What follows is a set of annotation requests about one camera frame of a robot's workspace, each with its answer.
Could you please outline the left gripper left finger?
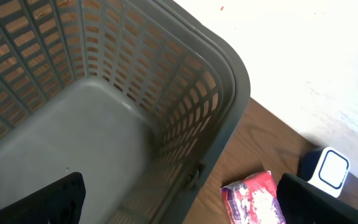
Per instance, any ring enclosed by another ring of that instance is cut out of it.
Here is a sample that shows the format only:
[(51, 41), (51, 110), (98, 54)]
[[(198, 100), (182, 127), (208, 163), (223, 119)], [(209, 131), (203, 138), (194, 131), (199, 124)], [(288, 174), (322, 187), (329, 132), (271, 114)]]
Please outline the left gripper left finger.
[(0, 224), (79, 224), (85, 196), (83, 176), (73, 172), (0, 209)]

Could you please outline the purple red pantyliner pack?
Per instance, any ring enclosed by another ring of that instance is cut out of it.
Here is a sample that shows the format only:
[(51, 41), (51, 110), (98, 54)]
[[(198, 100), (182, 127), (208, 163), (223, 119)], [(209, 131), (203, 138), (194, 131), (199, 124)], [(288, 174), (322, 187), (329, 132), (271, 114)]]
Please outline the purple red pantyliner pack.
[(269, 170), (221, 188), (231, 224), (285, 224), (277, 186)]

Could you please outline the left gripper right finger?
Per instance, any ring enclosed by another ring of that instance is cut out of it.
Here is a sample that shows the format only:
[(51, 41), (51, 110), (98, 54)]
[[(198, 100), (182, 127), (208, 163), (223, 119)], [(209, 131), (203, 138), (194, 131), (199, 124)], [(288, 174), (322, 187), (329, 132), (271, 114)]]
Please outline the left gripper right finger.
[(277, 199), (287, 223), (358, 224), (358, 210), (289, 173), (277, 185)]

